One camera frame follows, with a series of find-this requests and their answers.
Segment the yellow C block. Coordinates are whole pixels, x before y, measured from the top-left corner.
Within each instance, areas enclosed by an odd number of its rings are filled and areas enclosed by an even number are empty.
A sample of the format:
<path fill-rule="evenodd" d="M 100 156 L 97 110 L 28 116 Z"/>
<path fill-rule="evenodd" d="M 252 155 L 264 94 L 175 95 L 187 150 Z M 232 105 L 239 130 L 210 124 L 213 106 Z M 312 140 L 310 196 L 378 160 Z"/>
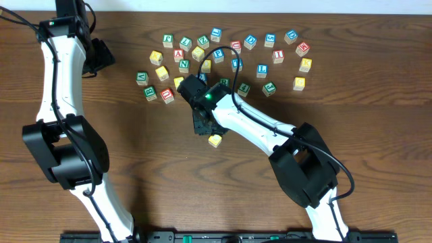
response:
<path fill-rule="evenodd" d="M 211 146 L 217 148 L 221 144 L 222 137 L 218 134 L 214 134 L 209 136 L 208 141 Z"/>

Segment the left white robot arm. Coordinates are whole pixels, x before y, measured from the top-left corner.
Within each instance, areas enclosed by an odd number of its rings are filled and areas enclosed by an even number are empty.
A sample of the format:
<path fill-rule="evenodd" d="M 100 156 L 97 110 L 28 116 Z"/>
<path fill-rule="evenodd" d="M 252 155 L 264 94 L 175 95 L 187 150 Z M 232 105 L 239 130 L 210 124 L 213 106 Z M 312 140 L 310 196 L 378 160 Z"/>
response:
<path fill-rule="evenodd" d="M 35 124 L 22 138 L 45 177 L 70 191 L 86 207 L 99 242 L 140 242 L 134 218 L 109 181 L 109 152 L 84 116 L 82 81 L 115 62 L 81 0 L 56 1 L 56 18 L 35 28 L 45 60 L 43 100 Z"/>

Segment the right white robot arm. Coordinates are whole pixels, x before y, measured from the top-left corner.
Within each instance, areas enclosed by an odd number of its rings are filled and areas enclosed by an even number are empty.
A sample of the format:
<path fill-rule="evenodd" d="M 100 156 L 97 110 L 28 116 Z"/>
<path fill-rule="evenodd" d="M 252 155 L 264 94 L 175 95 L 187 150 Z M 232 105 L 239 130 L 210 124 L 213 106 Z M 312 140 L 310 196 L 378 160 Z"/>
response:
<path fill-rule="evenodd" d="M 251 107 L 224 84 L 207 86 L 190 75 L 177 88 L 191 106 L 197 134 L 224 135 L 231 130 L 269 158 L 283 192 L 306 209 L 317 240 L 343 242 L 348 226 L 337 200 L 337 175 L 344 166 L 308 123 L 295 127 Z"/>

